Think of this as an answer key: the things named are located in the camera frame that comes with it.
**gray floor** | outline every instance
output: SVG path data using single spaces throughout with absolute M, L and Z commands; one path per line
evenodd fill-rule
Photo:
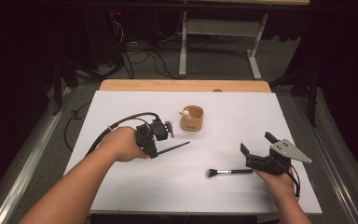
M 250 48 L 252 41 L 242 39 L 235 42 L 225 43 L 234 39 L 216 37 L 205 48 L 200 49 L 205 43 L 203 39 L 189 41 L 188 63 L 186 79 L 252 79 L 249 64 L 245 58 L 246 47 Z M 281 43 L 278 39 L 263 40 L 256 54 L 262 78 L 266 81 L 281 77 L 290 62 L 298 41 Z M 156 57 L 156 63 L 149 55 L 136 49 L 136 43 L 129 45 L 132 52 L 130 59 L 133 64 L 134 78 L 166 79 L 162 60 L 158 55 L 149 50 Z M 152 49 L 145 43 L 143 49 Z M 164 59 L 168 71 L 172 76 L 178 77 L 179 46 L 176 42 L 167 42 L 155 48 Z M 101 65 L 101 72 L 107 69 Z M 123 68 L 111 78 L 128 78 L 127 71 Z M 23 192 L 21 199 L 13 210 L 8 223 L 17 223 L 26 211 L 62 176 L 71 151 L 64 143 L 64 129 L 71 110 L 77 110 L 87 101 L 92 99 L 93 93 L 98 90 L 100 83 L 81 79 L 78 88 L 68 94 L 67 104 L 62 108 L 61 117 L 54 128 L 40 162 L 34 170 L 33 177 L 28 188 Z M 280 87 L 274 90 L 286 117 L 296 145 L 313 159 L 312 165 L 306 165 L 310 181 L 321 204 L 323 214 L 310 216 L 314 223 L 358 223 L 358 165 L 351 153 L 346 148 L 334 120 L 328 112 L 323 93 L 318 92 L 318 105 L 316 111 L 317 127 L 313 128 L 305 118 L 306 99 L 291 96 L 290 87 Z M 53 104 L 48 108 L 44 117 L 39 121 L 33 133 L 24 144 L 23 148 L 13 161 L 7 174 L 0 184 L 0 208 L 7 194 L 16 181 L 18 174 L 35 146 L 41 141 L 47 127 L 53 117 L 51 112 Z M 87 107 L 79 112 L 79 117 L 85 118 Z M 80 132 L 83 119 L 74 119 L 68 126 L 67 139 L 73 146 Z M 275 217 L 258 217 L 259 222 L 271 220 Z

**wire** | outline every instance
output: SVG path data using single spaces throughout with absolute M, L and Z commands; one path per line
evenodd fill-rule
M 182 79 L 182 78 L 180 78 L 180 77 L 174 77 L 174 76 L 170 73 L 170 71 L 168 70 L 167 65 L 166 65 L 164 59 L 161 57 L 161 55 L 160 55 L 156 50 L 154 50 L 154 49 L 143 49 L 143 48 L 141 48 L 140 42 L 139 42 L 139 45 L 138 45 L 136 48 L 133 48 L 133 49 L 131 49 L 131 50 L 127 50 L 127 52 L 131 52 L 131 54 L 128 55 L 128 60 L 129 60 L 130 64 L 140 64 L 140 63 L 144 63 L 144 62 L 146 62 L 149 58 L 152 58 L 153 61 L 154 61 L 154 65 L 155 65 L 156 71 L 157 71 L 160 75 L 162 75 L 162 76 L 164 76 L 164 77 L 173 78 L 173 79 Z M 135 63 L 134 63 L 134 62 L 131 62 L 131 58 L 132 58 L 133 56 L 137 55 L 137 54 L 144 54 L 145 57 L 144 57 L 140 62 L 135 62 Z M 164 68 L 164 69 L 163 69 L 164 72 L 161 72 L 160 69 L 158 69 L 158 59 L 159 59 L 160 61 L 162 61 L 163 68 Z
M 240 41 L 242 39 L 244 39 L 244 36 L 236 36 L 234 39 L 232 40 L 223 40 L 223 39 L 217 39 L 217 36 L 221 36 L 221 35 L 189 35 L 188 36 L 188 40 L 187 40 L 187 46 L 191 49 L 204 49 L 205 47 L 207 47 L 210 44 L 226 44 L 226 43 L 234 43 L 237 41 Z M 190 44 L 194 43 L 194 42 L 200 42 L 202 40 L 206 40 L 206 43 L 204 43 L 202 46 L 200 47 L 192 47 Z
M 69 142 L 68 142 L 68 139 L 67 139 L 67 134 L 66 133 L 68 131 L 69 124 L 74 119 L 74 117 L 76 117 L 76 119 L 81 119 L 81 118 L 77 117 L 78 113 L 80 112 L 80 110 L 82 110 L 84 107 L 86 107 L 90 103 L 91 103 L 91 101 L 88 101 L 84 105 L 79 107 L 77 110 L 72 110 L 71 113 L 73 113 L 73 114 L 72 114 L 71 118 L 69 118 L 68 121 L 66 122 L 65 129 L 63 130 L 63 140 L 65 141 L 65 144 L 69 148 L 70 151 L 73 151 L 74 149 L 69 145 Z
M 144 120 L 144 119 L 140 119 L 140 118 L 135 118 L 135 119 L 138 119 L 138 120 L 143 121 L 143 122 L 147 125 L 147 127 L 149 127 L 149 128 L 150 128 L 150 126 L 149 126 L 149 124 L 146 122 L 146 120 Z
M 115 45 L 115 49 L 117 49 L 117 47 L 118 47 L 118 46 L 121 44 L 121 42 L 123 41 L 124 31 L 123 31 L 123 27 L 121 26 L 120 23 L 118 23 L 117 21 L 112 21 L 112 23 L 116 25 L 116 32 L 115 32 L 115 34 L 113 35 L 112 40 L 113 40 L 113 44 Z M 116 44 L 115 37 L 117 36 L 118 28 L 120 28 L 121 35 L 120 35 L 120 40 L 119 40 L 118 43 Z
M 124 61 L 123 61 L 123 65 L 124 65 L 124 67 L 126 68 L 127 73 L 129 74 L 129 79 L 133 79 L 132 63 L 131 63 L 131 61 L 130 61 L 129 55 L 127 54 L 127 52 L 126 52 L 125 50 L 124 50 L 124 55 L 126 56 L 127 61 L 128 61 L 129 64 L 130 64 L 131 73 L 130 73 L 129 69 L 127 68 L 126 64 L 124 63 Z
M 172 39 L 176 39 L 177 37 L 179 36 L 182 36 L 182 35 L 178 35 L 178 31 L 179 31 L 179 28 L 180 28 L 180 24 L 181 24 L 181 21 L 183 19 L 183 13 L 180 14 L 180 18 L 179 18 L 179 22 L 178 22 L 178 25 L 176 27 L 176 30 L 175 32 L 173 33 L 173 35 L 171 37 L 169 37 L 168 39 L 165 39 L 165 40 L 160 40 L 159 42 L 162 43 L 162 42 L 166 42 L 166 41 L 170 41 Z
M 159 118 L 159 116 L 155 113 L 152 112 L 144 112 L 144 113 L 140 113 L 140 114 L 135 114 L 129 117 L 126 117 L 124 119 L 119 120 L 118 122 L 110 125 L 107 129 L 105 129 L 98 137 L 97 139 L 95 139 L 94 143 L 92 144 L 92 146 L 89 148 L 89 151 L 87 152 L 86 156 L 87 157 L 91 152 L 93 152 L 95 150 L 95 148 L 100 144 L 101 140 L 107 135 L 109 134 L 112 130 L 114 130 L 116 127 L 118 127 L 118 125 L 124 121 L 130 120 L 130 119 L 138 119 L 137 117 L 141 117 L 141 116 L 146 116 L 146 115 L 151 115 L 154 116 L 156 119 L 155 121 L 161 121 L 161 119 Z
M 83 76 L 81 74 L 78 74 L 76 73 L 76 75 L 78 77 L 81 77 L 81 78 L 85 78 L 87 80 L 94 80 L 94 79 L 99 79 L 99 80 L 105 80 L 107 79 L 108 77 L 112 76 L 113 74 L 115 74 L 116 72 L 118 72 L 119 70 L 121 70 L 121 68 L 124 66 L 124 61 L 122 58 L 120 58 L 120 60 L 118 60 L 117 64 L 116 64 L 116 67 L 113 68 L 112 70 L 110 70 L 109 72 L 105 73 L 105 74 L 100 74 L 98 71 L 95 71 L 93 69 L 89 69 L 87 67 L 84 67 L 80 64 L 77 64 L 77 67 L 85 72 L 86 74 L 88 75 L 91 75 L 91 77 L 88 77 L 88 76 Z
M 128 45 L 132 45 L 132 44 L 138 44 L 138 46 L 136 46 L 136 47 L 133 48 L 133 49 L 127 49 L 127 51 L 132 51 L 132 50 L 134 50 L 134 49 L 138 49 L 138 48 L 141 47 L 141 42 L 139 42 L 139 41 L 131 41 L 131 42 L 128 42 L 126 45 L 128 46 Z
M 300 179 L 298 178 L 298 173 L 297 173 L 296 169 L 294 169 L 294 170 L 295 170 L 295 172 L 296 172 L 298 181 L 295 179 L 295 177 L 294 177 L 292 174 L 290 174 L 290 172 L 289 172 L 288 170 L 286 170 L 286 169 L 281 165 L 280 162 L 278 162 L 277 160 L 275 160 L 275 158 L 273 158 L 273 157 L 271 157 L 271 158 L 272 158 L 272 160 L 275 161 L 279 166 L 281 166 L 282 169 L 286 172 L 286 174 L 289 175 L 289 177 L 293 180 L 293 182 L 294 182 L 295 185 L 296 185 L 296 198 L 297 198 L 297 200 L 299 200 L 299 198 L 300 198 Z

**electrical cable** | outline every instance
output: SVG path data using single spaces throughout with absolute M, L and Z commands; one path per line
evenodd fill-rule
M 178 22 L 178 25 L 176 26 L 176 30 L 175 32 L 173 33 L 173 35 L 171 37 L 169 37 L 168 39 L 165 39 L 165 40 L 160 40 L 159 42 L 162 43 L 162 42 L 166 42 L 166 41 L 170 41 L 172 39 L 175 39 L 179 36 L 182 36 L 182 35 L 176 35 L 179 31 L 179 28 L 180 28 L 180 24 L 181 24 L 181 21 L 183 19 L 183 13 L 180 14 L 180 18 L 179 18 L 179 22 Z
M 206 43 L 205 43 L 204 45 L 200 46 L 200 47 L 192 47 L 192 46 L 190 46 L 190 45 L 187 45 L 187 46 L 188 46 L 189 48 L 191 48 L 191 49 L 204 49 L 205 47 L 207 47 L 207 46 L 211 43 L 211 39 L 210 39 L 210 38 L 207 38 L 206 40 L 207 40 Z
M 223 43 L 223 44 L 226 44 L 226 43 L 234 43 L 234 42 L 237 42 L 239 40 L 242 40 L 244 39 L 244 36 L 236 36 L 234 39 L 232 40 L 223 40 L 223 39 L 215 39 L 214 37 L 215 36 L 220 36 L 220 35 L 212 35 L 212 36 L 208 36 L 210 39 L 211 39 L 211 42 L 213 44 L 217 43 L 217 44 L 220 44 L 220 43 Z
M 154 116 L 156 119 L 155 121 L 161 121 L 161 119 L 159 118 L 159 116 L 155 113 L 152 112 L 144 112 L 144 113 L 140 113 L 140 114 L 135 114 L 129 117 L 126 117 L 124 119 L 119 120 L 118 122 L 110 125 L 107 129 L 105 129 L 98 137 L 97 139 L 94 141 L 94 143 L 92 144 L 92 146 L 89 148 L 89 151 L 87 152 L 86 156 L 88 156 L 91 152 L 93 152 L 95 150 L 95 148 L 100 144 L 101 140 L 107 135 L 109 134 L 112 130 L 114 130 L 116 127 L 118 127 L 118 125 L 124 121 L 130 120 L 130 119 L 138 119 L 137 117 L 141 117 L 141 116 L 146 116 L 146 115 L 151 115 Z
M 121 44 L 121 42 L 123 41 L 123 36 L 124 36 L 124 30 L 123 30 L 123 27 L 121 26 L 120 23 L 118 23 L 117 21 L 112 21 L 112 23 L 114 23 L 116 25 L 116 32 L 115 34 L 113 35 L 113 44 L 115 45 L 115 49 L 117 49 L 117 46 L 119 46 Z M 116 44 L 116 41 L 115 41 L 115 37 L 117 36 L 117 31 L 118 31 L 118 28 L 120 28 L 120 31 L 121 31 L 121 35 L 120 35 L 120 40 L 118 41 L 118 43 Z
M 129 69 L 127 68 L 126 64 L 124 63 L 124 60 L 123 60 L 123 65 L 124 65 L 124 67 L 125 67 L 125 69 L 126 69 L 126 71 L 127 71 L 128 75 L 129 75 L 129 79 L 133 79 L 133 69 L 132 69 L 132 63 L 131 63 L 131 61 L 130 61 L 130 57 L 129 57 L 129 55 L 127 54 L 127 52 L 126 52 L 125 50 L 124 50 L 124 55 L 126 56 L 127 61 L 128 61 L 128 62 L 129 62 L 129 64 L 130 64 L 131 73 L 130 73 Z
M 91 101 L 88 101 L 84 105 L 79 107 L 77 110 L 72 110 L 71 113 L 73 113 L 73 114 L 72 114 L 71 118 L 69 118 L 68 121 L 66 122 L 65 129 L 63 130 L 63 140 L 64 140 L 66 146 L 69 148 L 70 151 L 73 151 L 74 149 L 69 145 L 69 142 L 68 142 L 68 139 L 67 139 L 67 134 L 66 133 L 68 131 L 69 124 L 74 119 L 74 117 L 77 117 L 77 115 L 80 112 L 80 110 L 82 110 L 84 107 L 86 107 L 90 103 L 91 103 Z
M 155 51 L 154 49 L 142 49 L 141 48 L 141 44 L 139 44 L 136 48 L 134 49 L 131 49 L 131 50 L 127 50 L 127 52 L 131 52 L 131 54 L 128 56 L 128 59 L 129 59 L 129 62 L 131 64 L 140 64 L 140 63 L 144 63 L 147 61 L 147 59 L 150 57 L 154 60 L 154 65 L 155 65 L 155 68 L 156 68 L 156 71 L 164 76 L 164 77 L 169 77 L 169 78 L 173 78 L 173 79 L 182 79 L 180 77 L 174 77 L 170 71 L 168 70 L 167 68 L 167 65 L 164 61 L 164 59 L 161 57 L 161 55 L 159 55 L 159 53 L 157 51 Z M 156 56 L 154 56 L 153 54 L 151 54 L 150 52 L 153 52 L 154 54 L 157 55 L 158 59 L 162 61 L 162 64 L 163 64 L 163 67 L 164 67 L 164 71 L 168 74 L 168 75 L 165 75 L 164 73 L 162 73 L 159 69 L 158 69 L 158 60 L 156 58 Z M 142 59 L 140 62 L 137 62 L 137 63 L 134 63 L 134 62 L 131 62 L 130 58 L 135 56 L 136 54 L 145 54 L 145 58 Z
M 144 119 L 140 119 L 140 118 L 135 118 L 135 119 L 138 119 L 138 120 L 143 121 L 143 122 L 147 125 L 147 127 L 149 127 L 149 128 L 150 128 L 150 125 L 146 122 L 146 120 L 144 120 Z
M 164 45 L 164 46 L 178 46 L 182 43 L 182 40 L 179 40 L 179 41 L 175 41 L 173 42 L 173 40 L 177 40 L 179 37 L 181 37 L 182 35 L 177 35 L 171 39 L 167 39 L 167 40 L 161 40 L 160 41 L 160 44 Z
M 134 47 L 133 49 L 127 49 L 127 51 L 132 51 L 134 49 L 138 49 L 139 47 L 141 47 L 141 43 L 139 41 L 131 41 L 131 42 L 128 42 L 126 45 L 128 46 L 128 45 L 135 44 L 135 43 L 138 44 L 138 46 Z
M 286 174 L 289 175 L 289 177 L 293 180 L 293 182 L 294 182 L 295 185 L 296 185 L 296 193 L 295 193 L 295 195 L 296 195 L 297 200 L 299 200 L 299 198 L 300 198 L 300 182 L 299 182 L 300 179 L 298 178 L 298 175 L 297 175 L 297 178 L 298 178 L 298 182 L 297 182 L 297 180 L 295 179 L 295 177 L 294 177 L 292 174 L 290 174 L 290 172 L 289 172 L 288 170 L 286 170 L 286 169 L 281 165 L 280 162 L 278 162 L 278 161 L 275 160 L 274 158 L 272 158 L 272 160 L 275 161 L 279 166 L 281 166 L 282 169 L 286 172 Z

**white table surface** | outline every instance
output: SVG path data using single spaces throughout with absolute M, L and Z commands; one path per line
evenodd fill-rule
M 199 132 L 180 128 L 179 112 L 187 105 L 204 109 Z M 269 192 L 256 174 L 206 177 L 210 168 L 246 168 L 241 143 L 252 154 L 267 156 L 270 142 L 265 132 L 293 142 L 274 93 L 96 91 L 65 172 L 84 158 L 108 125 L 143 112 L 173 122 L 175 137 L 157 142 L 158 150 L 186 141 L 190 144 L 153 160 L 115 163 L 91 213 L 276 214 Z M 142 118 L 150 123 L 154 117 Z M 140 120 L 132 120 L 122 126 L 135 128 L 140 124 Z M 301 180 L 301 207 L 307 214 L 321 214 L 303 163 L 292 164 Z

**black curtain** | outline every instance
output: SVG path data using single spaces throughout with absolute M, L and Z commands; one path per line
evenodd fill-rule
M 0 1 L 0 179 L 46 109 L 53 57 L 24 1 Z
M 322 66 L 320 86 L 331 114 L 358 161 L 358 2 L 334 36 L 332 54 Z

